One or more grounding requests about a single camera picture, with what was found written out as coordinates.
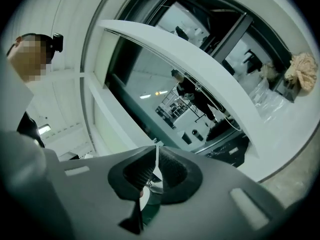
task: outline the ceiling light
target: ceiling light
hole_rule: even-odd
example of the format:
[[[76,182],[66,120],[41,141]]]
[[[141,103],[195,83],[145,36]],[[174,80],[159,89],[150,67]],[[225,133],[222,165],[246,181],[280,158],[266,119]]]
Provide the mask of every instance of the ceiling light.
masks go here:
[[[148,95],[142,95],[140,96],[140,99],[146,99],[146,98],[149,98],[151,96],[151,94],[148,94]]]
[[[44,126],[41,126],[40,128],[38,128],[39,134],[42,135],[46,132],[49,132],[51,130],[51,127],[49,126],[49,124],[46,124]]]

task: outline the white curved beam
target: white curved beam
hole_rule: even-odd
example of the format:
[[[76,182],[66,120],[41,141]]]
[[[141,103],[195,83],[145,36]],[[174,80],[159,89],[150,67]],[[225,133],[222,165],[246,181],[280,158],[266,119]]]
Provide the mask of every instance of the white curved beam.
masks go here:
[[[159,53],[168,63],[179,65],[195,77],[238,122],[258,155],[267,154],[264,124],[254,104],[239,83],[211,56],[190,42],[153,26],[122,20],[102,20],[99,25]]]

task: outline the concrete floor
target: concrete floor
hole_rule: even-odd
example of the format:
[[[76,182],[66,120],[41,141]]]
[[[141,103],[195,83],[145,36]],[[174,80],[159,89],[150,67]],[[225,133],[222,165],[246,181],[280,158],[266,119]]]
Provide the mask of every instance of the concrete floor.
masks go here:
[[[287,167],[261,183],[288,207],[308,193],[320,167],[320,127],[305,149]]]

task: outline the clear plastic bag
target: clear plastic bag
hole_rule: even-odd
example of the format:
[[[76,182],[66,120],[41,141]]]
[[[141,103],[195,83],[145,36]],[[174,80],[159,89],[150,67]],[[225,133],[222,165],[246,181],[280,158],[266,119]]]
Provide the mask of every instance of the clear plastic bag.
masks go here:
[[[269,83],[264,78],[257,87],[249,94],[254,106],[266,123],[273,120],[281,112],[286,109],[289,101],[275,91],[269,89]]]

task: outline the ear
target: ear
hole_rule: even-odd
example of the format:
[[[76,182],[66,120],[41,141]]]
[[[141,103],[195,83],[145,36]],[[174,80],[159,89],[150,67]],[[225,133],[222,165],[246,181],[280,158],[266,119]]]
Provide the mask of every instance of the ear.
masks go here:
[[[17,37],[14,42],[14,46],[17,47],[22,42],[22,40],[23,38],[21,36]]]

